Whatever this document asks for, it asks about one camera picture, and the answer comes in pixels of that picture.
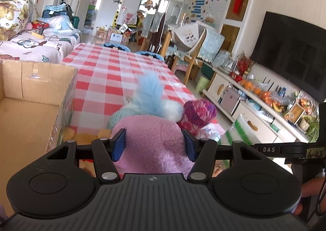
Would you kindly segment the person's right hand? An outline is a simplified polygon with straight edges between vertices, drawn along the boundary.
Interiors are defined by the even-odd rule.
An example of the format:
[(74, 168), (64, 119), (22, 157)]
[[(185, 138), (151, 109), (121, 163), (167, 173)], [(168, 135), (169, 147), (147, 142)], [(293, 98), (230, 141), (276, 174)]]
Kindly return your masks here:
[(323, 200), (320, 202), (319, 209), (321, 212), (325, 212), (325, 177), (316, 177), (302, 185), (302, 197), (316, 196), (320, 191), (323, 191)]

